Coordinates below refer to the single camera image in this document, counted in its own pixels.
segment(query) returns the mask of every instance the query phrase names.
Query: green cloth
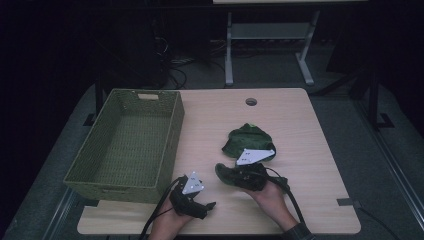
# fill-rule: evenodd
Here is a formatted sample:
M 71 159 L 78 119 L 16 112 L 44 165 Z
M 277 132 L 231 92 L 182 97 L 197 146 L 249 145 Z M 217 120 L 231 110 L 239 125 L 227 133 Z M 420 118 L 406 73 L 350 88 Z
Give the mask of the green cloth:
M 244 149 L 274 150 L 277 153 L 272 138 L 259 127 L 246 123 L 241 128 L 235 129 L 228 134 L 228 141 L 222 151 L 231 158 L 238 159 Z M 270 161 L 275 154 L 262 161 Z

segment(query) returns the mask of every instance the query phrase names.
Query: person's right hand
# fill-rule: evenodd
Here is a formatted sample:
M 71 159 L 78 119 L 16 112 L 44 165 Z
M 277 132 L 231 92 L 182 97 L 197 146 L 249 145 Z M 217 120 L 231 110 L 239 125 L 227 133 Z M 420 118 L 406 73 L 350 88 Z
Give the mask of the person's right hand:
M 256 201 L 262 211 L 274 220 L 283 231 L 287 231 L 298 224 L 286 206 L 281 188 L 276 184 L 268 181 L 262 191 L 243 190 Z

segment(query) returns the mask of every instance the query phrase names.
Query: hand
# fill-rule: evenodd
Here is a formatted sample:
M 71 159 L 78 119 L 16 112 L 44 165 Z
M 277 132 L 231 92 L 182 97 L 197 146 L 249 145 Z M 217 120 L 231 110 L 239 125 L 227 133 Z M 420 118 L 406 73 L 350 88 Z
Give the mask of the hand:
M 172 208 L 172 203 L 171 200 L 169 200 L 169 196 L 166 198 L 158 212 L 158 214 L 161 213 L 163 214 L 158 216 L 153 221 L 153 227 L 149 235 L 149 240 L 174 239 L 181 231 L 181 229 L 193 219 L 193 217 L 188 215 L 178 215 Z
M 287 231 L 298 224 L 296 219 L 289 212 L 281 188 L 268 181 L 262 191 L 250 191 L 243 189 L 249 194 L 278 226 Z

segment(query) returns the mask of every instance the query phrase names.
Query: table top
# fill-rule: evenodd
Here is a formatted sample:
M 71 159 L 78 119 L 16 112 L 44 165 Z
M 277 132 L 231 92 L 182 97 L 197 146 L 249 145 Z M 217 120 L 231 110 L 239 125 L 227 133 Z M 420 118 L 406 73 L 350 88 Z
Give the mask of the table top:
M 196 171 L 205 190 L 195 201 L 201 204 L 217 202 L 204 220 L 191 221 L 181 234 L 281 233 L 247 194 L 225 185 L 214 172 L 217 163 L 234 166 L 235 159 L 224 155 L 221 148 L 228 140 L 228 133 L 245 123 L 255 124 L 272 137 L 277 154 L 264 165 L 288 178 L 313 233 L 359 232 L 361 226 L 353 207 L 338 205 L 337 199 L 349 196 L 303 89 L 180 92 L 186 114 L 173 179 Z M 255 98 L 257 105 L 248 106 L 247 98 Z M 286 202 L 297 218 L 288 196 Z M 154 207 L 153 204 L 100 201 L 97 207 L 85 207 L 78 231 L 82 234 L 138 234 Z
M 247 3 L 332 3 L 332 2 L 366 2 L 368 0 L 213 0 L 214 4 Z

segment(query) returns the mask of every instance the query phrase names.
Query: green basket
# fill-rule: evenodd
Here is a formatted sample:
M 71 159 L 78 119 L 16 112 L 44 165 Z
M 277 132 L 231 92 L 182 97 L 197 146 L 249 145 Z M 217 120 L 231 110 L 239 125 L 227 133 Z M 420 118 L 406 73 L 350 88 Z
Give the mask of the green basket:
M 183 118 L 177 91 L 113 89 L 64 183 L 88 199 L 157 203 L 172 181 Z

